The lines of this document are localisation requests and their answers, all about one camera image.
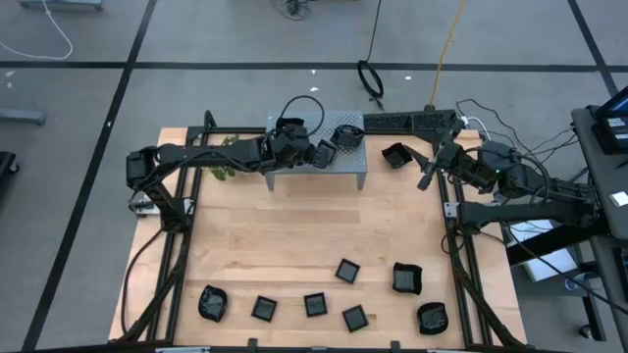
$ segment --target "wooden table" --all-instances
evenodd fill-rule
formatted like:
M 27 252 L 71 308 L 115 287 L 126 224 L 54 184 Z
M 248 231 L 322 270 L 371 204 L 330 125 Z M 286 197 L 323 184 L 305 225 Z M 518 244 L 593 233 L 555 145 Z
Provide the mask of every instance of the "wooden table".
M 164 128 L 159 143 L 183 144 L 185 128 Z M 211 135 L 220 144 L 224 135 Z M 183 288 L 176 344 L 245 346 L 255 337 L 260 346 L 462 348 L 464 346 L 448 255 L 441 250 L 445 234 L 442 201 L 436 180 L 427 191 L 416 184 L 419 167 L 411 163 L 391 170 L 381 151 L 403 142 L 432 156 L 431 146 L 412 136 L 367 135 L 369 177 L 356 190 L 355 176 L 277 176 L 269 191 L 261 175 L 239 173 L 218 181 L 205 173 Z M 465 130 L 458 143 L 480 144 L 477 131 Z M 189 173 L 187 187 L 191 187 Z M 165 180 L 174 192 L 177 173 Z M 467 200 L 487 201 L 472 188 Z M 157 218 L 139 220 L 131 256 L 158 229 Z M 496 225 L 485 231 L 500 236 Z M 150 300 L 155 289 L 162 235 L 137 261 L 129 287 L 128 325 Z M 503 323 L 525 341 L 517 298 L 504 248 L 476 236 L 476 253 L 484 294 Z M 334 277 L 340 259 L 361 266 L 357 280 L 348 284 Z M 423 268 L 421 295 L 392 290 L 393 264 Z M 217 324 L 197 311 L 205 285 L 223 288 L 229 308 Z M 328 315 L 306 318 L 303 295 L 325 292 Z M 250 316 L 255 298 L 279 302 L 271 323 Z M 446 304 L 448 329 L 422 335 L 416 311 L 424 303 Z M 476 342 L 481 342 L 477 311 L 468 298 Z M 361 304 L 370 326 L 349 333 L 341 312 Z M 162 308 L 157 337 L 163 337 L 170 299 Z M 121 335 L 120 303 L 110 337 Z

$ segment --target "black cube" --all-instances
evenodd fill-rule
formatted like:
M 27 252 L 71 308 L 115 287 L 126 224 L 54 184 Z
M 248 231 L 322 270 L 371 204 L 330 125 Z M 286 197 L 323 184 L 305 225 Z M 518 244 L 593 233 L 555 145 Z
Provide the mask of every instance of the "black cube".
M 338 269 L 336 270 L 336 277 L 349 283 L 353 283 L 357 277 L 358 271 L 360 271 L 359 265 L 356 265 L 346 259 L 342 259 Z
M 305 295 L 305 315 L 308 318 L 327 314 L 327 303 L 325 293 Z
M 423 269 L 416 265 L 394 263 L 392 268 L 392 289 L 399 293 L 421 294 Z
M 364 314 L 362 305 L 343 311 L 342 316 L 344 317 L 344 322 L 346 323 L 346 327 L 349 329 L 349 332 L 355 332 L 361 328 L 369 326 L 369 321 L 366 318 L 366 314 Z
M 275 300 L 258 295 L 251 316 L 270 323 L 273 320 L 276 307 L 277 302 Z

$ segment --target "concrete floor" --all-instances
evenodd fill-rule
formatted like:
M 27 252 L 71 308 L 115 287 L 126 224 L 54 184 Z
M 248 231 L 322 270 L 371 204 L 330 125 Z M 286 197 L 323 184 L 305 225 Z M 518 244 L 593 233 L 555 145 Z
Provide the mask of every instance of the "concrete floor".
M 103 13 L 53 10 L 75 44 L 71 60 L 124 62 L 147 3 L 109 0 Z M 436 63 L 457 4 L 384 1 L 371 61 Z M 606 63 L 628 65 L 628 42 L 623 40 L 628 2 L 580 0 L 578 5 Z M 265 1 L 158 0 L 138 60 L 353 63 L 366 56 L 377 0 L 322 0 L 311 8 L 311 17 L 296 23 Z M 0 3 L 0 33 L 0 40 L 28 53 L 63 55 L 66 50 L 44 14 L 14 1 Z M 12 60 L 24 59 L 0 50 L 0 62 Z M 596 64 L 566 0 L 469 1 L 446 61 Z M 49 116 L 46 126 L 0 124 L 0 150 L 16 152 L 22 165 L 0 204 L 0 277 L 5 279 L 0 281 L 0 351 L 12 351 L 24 342 L 122 70 L 1 65 L 0 107 L 45 109 Z M 380 75 L 388 111 L 421 110 L 427 103 L 434 72 Z M 628 74 L 612 77 L 619 88 L 628 84 Z M 133 71 L 37 347 L 107 339 L 135 226 L 124 182 L 129 151 L 154 143 L 162 126 L 200 125 L 205 109 L 221 126 L 262 126 L 267 111 L 280 109 L 295 94 L 309 94 L 312 87 L 319 89 L 312 94 L 326 109 L 378 112 L 354 70 Z M 608 97 L 599 73 L 444 72 L 436 105 L 452 108 L 457 100 L 475 98 L 499 111 L 534 146 L 567 128 L 572 109 Z M 490 113 L 471 104 L 462 109 L 481 118 L 489 130 L 511 135 Z M 578 144 L 547 161 L 555 177 L 571 177 L 584 165 Z M 518 287 L 529 284 L 525 277 L 515 278 Z M 576 334 L 575 328 L 586 322 L 579 298 L 525 291 L 519 304 L 528 339 L 540 348 L 621 349 L 604 305 L 608 342 Z

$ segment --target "metal bracket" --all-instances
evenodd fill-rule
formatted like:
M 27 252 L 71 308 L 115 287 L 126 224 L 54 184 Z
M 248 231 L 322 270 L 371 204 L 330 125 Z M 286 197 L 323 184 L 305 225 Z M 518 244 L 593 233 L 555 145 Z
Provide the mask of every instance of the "metal bracket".
M 391 341 L 391 353 L 401 353 L 401 343 L 399 341 Z
M 183 201 L 185 213 L 187 215 L 194 214 L 194 200 L 186 198 Z M 149 215 L 159 215 L 159 208 L 155 207 L 152 201 L 146 195 L 137 201 L 133 201 L 129 204 L 129 208 L 138 217 L 146 217 Z
M 257 353 L 257 338 L 248 338 L 247 351 Z
M 445 209 L 445 217 L 447 217 L 448 219 L 457 218 L 459 204 L 459 202 L 444 202 L 443 208 Z

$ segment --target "white cable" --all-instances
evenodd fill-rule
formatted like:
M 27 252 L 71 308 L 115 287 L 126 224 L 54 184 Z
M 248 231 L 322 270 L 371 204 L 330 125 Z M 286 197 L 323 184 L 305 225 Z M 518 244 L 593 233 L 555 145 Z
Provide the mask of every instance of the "white cable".
M 61 35 L 63 36 L 64 39 L 66 39 L 66 41 L 68 42 L 68 45 L 70 46 L 70 50 L 68 51 L 68 54 L 66 54 L 63 57 L 49 57 L 49 56 L 37 56 L 37 55 L 30 55 L 30 54 L 25 54 L 22 52 L 19 52 L 17 50 L 14 50 L 12 48 L 10 48 L 8 45 L 6 45 L 5 43 L 0 41 L 0 45 L 2 45 L 5 49 L 7 49 L 8 51 L 23 56 L 23 57 L 27 57 L 27 58 L 31 58 L 31 59 L 48 59 L 48 60 L 66 60 L 70 57 L 70 55 L 72 55 L 72 52 L 75 51 L 75 47 L 72 45 L 72 41 L 70 41 L 70 39 L 68 38 L 68 36 L 61 30 L 61 28 L 59 27 L 59 25 L 57 25 L 57 23 L 55 22 L 55 20 L 52 18 L 52 13 L 50 12 L 50 10 L 48 10 L 48 5 L 46 4 L 46 0 L 41 0 L 41 3 L 43 4 L 44 9 L 46 10 L 46 15 L 48 15 L 48 18 L 50 19 L 50 22 L 52 23 L 52 25 L 54 25 L 57 30 L 59 30 L 59 33 L 61 33 Z
M 482 129 L 484 130 L 484 135 L 487 136 L 489 141 L 492 141 L 491 140 L 491 136 L 489 135 L 489 130 L 487 129 L 486 126 L 484 126 L 484 123 L 482 123 L 482 121 L 480 119 L 478 119 L 476 117 L 466 117 L 466 119 L 467 119 L 467 121 L 472 121 L 473 120 L 473 121 L 476 121 L 476 122 L 480 123 L 480 125 L 482 126 Z

